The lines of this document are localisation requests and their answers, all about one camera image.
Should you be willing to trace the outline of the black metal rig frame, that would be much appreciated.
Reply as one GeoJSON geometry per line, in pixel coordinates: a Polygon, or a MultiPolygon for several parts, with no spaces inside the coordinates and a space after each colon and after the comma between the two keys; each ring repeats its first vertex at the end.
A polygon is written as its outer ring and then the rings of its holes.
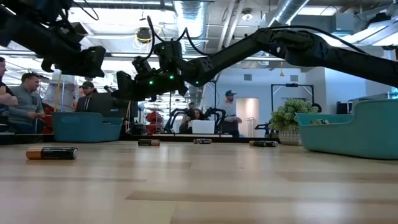
{"type": "Polygon", "coordinates": [[[282,88],[298,88],[302,87],[311,97],[312,104],[315,103],[315,88],[314,85],[301,85],[298,83],[286,83],[286,84],[271,84],[271,111],[274,110],[274,95],[282,88]]]}

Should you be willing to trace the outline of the light teal plastic bin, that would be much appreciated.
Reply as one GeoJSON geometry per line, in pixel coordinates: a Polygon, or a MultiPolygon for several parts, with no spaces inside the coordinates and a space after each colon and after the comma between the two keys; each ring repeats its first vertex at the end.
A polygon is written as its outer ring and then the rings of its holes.
{"type": "Polygon", "coordinates": [[[296,117],[302,145],[309,151],[398,160],[398,99],[360,101],[351,114],[296,117]]]}

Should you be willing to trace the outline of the black aluminium table frame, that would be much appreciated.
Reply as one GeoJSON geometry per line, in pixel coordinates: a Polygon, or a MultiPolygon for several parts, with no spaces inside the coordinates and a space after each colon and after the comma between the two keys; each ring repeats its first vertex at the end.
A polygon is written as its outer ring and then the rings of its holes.
{"type": "MultiPolygon", "coordinates": [[[[121,136],[118,141],[138,141],[139,139],[158,139],[161,142],[192,142],[194,139],[211,139],[216,143],[248,143],[249,141],[277,141],[279,138],[233,138],[220,136],[198,137],[192,134],[167,135],[158,134],[153,136],[125,135],[121,136]]],[[[39,142],[55,142],[52,134],[0,134],[0,145],[9,144],[33,144],[39,142]]]]}

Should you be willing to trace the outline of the small black monitor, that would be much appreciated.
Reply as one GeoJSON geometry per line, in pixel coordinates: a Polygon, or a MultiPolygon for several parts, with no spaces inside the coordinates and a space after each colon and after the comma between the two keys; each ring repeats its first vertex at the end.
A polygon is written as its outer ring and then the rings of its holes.
{"type": "Polygon", "coordinates": [[[350,114],[352,110],[352,103],[336,103],[336,114],[350,114]]]}

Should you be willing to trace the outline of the person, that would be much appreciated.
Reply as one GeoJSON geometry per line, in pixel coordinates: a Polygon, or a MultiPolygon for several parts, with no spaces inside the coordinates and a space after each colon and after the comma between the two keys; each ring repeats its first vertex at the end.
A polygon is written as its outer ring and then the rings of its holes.
{"type": "Polygon", "coordinates": [[[76,112],[90,112],[90,101],[97,89],[91,81],[85,81],[82,86],[83,96],[79,97],[76,106],[76,112]]]}
{"type": "Polygon", "coordinates": [[[39,84],[38,74],[25,73],[19,86],[10,87],[17,98],[17,105],[9,107],[9,122],[17,134],[35,134],[35,120],[45,117],[41,97],[37,92],[39,84]]]}
{"type": "Polygon", "coordinates": [[[78,87],[75,76],[63,75],[60,70],[56,69],[52,73],[52,78],[45,80],[44,84],[47,85],[42,98],[44,104],[57,111],[74,112],[74,97],[78,87]]]}
{"type": "Polygon", "coordinates": [[[6,59],[0,57],[0,133],[16,133],[15,127],[9,121],[9,107],[18,104],[16,96],[2,81],[6,69],[6,59]]]}
{"type": "Polygon", "coordinates": [[[225,100],[220,103],[219,109],[225,110],[226,117],[223,120],[221,132],[223,134],[230,134],[234,138],[239,137],[239,124],[242,123],[242,119],[236,114],[236,105],[234,104],[234,93],[232,90],[228,90],[225,95],[225,100]]]}
{"type": "Polygon", "coordinates": [[[205,120],[204,114],[199,109],[189,109],[188,113],[183,116],[179,127],[180,134],[191,134],[194,120],[205,120]]]}

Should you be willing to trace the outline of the silver spiral air duct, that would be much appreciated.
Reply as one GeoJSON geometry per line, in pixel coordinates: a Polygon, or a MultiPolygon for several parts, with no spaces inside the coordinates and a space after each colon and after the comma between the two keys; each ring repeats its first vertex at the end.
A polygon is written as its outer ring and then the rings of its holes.
{"type": "Polygon", "coordinates": [[[262,15],[257,28],[279,27],[290,25],[293,18],[310,2],[310,0],[278,0],[275,9],[262,15]]]}
{"type": "MultiPolygon", "coordinates": [[[[175,10],[177,12],[176,23],[178,37],[182,35],[185,28],[188,28],[190,37],[195,47],[204,52],[206,45],[206,12],[208,3],[203,1],[175,1],[175,10]]],[[[183,55],[199,55],[199,53],[190,45],[189,41],[184,37],[180,40],[183,55]]],[[[202,97],[202,87],[189,85],[188,93],[190,102],[195,107],[200,107],[202,97]]]]}

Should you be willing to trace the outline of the potted green plant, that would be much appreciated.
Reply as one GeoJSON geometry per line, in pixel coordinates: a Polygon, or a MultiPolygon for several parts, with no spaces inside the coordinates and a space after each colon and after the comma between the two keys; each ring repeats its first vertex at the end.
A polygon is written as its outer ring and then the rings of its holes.
{"type": "Polygon", "coordinates": [[[271,113],[269,128],[278,132],[279,140],[282,144],[302,145],[297,113],[317,114],[318,107],[309,101],[291,98],[271,113]]]}

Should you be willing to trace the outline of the black ceiling dome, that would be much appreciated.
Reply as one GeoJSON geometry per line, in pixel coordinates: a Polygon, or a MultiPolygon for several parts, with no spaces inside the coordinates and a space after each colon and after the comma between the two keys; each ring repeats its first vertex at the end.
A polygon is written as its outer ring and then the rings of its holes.
{"type": "Polygon", "coordinates": [[[152,40],[152,35],[149,27],[140,27],[136,32],[136,39],[142,44],[148,44],[152,40]]]}

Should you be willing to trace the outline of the long ceiling light bar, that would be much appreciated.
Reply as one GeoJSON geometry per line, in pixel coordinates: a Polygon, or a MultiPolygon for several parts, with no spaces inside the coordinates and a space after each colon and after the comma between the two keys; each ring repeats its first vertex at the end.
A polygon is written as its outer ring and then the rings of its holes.
{"type": "MultiPolygon", "coordinates": [[[[132,53],[106,53],[106,58],[136,58],[136,57],[146,57],[147,54],[132,54],[132,53]]],[[[199,58],[201,55],[182,55],[184,60],[191,60],[199,58]]],[[[266,61],[266,62],[284,62],[285,60],[277,57],[246,57],[243,61],[266,61]]]]}

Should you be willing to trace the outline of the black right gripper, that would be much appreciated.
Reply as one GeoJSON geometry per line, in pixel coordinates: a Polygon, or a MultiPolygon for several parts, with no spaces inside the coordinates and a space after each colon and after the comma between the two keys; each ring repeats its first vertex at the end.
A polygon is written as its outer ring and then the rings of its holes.
{"type": "MultiPolygon", "coordinates": [[[[159,69],[151,68],[146,57],[136,57],[136,100],[154,98],[170,91],[178,91],[185,96],[188,88],[177,67],[177,61],[182,56],[180,42],[160,42],[153,46],[152,53],[158,56],[159,69]]],[[[133,100],[135,82],[130,74],[118,71],[116,78],[118,89],[111,96],[121,100],[133,100]]]]}

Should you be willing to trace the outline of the dark teal plastic bin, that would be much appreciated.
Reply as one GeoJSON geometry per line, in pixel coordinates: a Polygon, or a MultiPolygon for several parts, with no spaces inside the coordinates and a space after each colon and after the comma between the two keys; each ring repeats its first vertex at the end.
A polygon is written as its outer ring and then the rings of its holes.
{"type": "Polygon", "coordinates": [[[56,112],[52,114],[57,142],[107,142],[120,137],[123,118],[104,118],[100,113],[56,112]]]}

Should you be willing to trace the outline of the red machine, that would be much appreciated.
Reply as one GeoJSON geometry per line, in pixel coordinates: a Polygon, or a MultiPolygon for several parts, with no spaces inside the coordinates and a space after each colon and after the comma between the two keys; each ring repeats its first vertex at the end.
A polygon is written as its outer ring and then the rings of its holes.
{"type": "Polygon", "coordinates": [[[158,112],[153,111],[149,113],[146,116],[146,121],[149,122],[149,124],[146,125],[147,135],[160,134],[164,132],[163,117],[158,112]]]}

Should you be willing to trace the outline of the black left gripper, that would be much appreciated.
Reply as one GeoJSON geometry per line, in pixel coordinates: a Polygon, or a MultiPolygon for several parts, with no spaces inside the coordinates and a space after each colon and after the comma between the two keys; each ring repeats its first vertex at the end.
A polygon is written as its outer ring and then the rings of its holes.
{"type": "Polygon", "coordinates": [[[106,49],[102,46],[89,47],[81,52],[65,53],[54,60],[55,68],[65,75],[81,77],[104,77],[101,69],[106,49]]]}

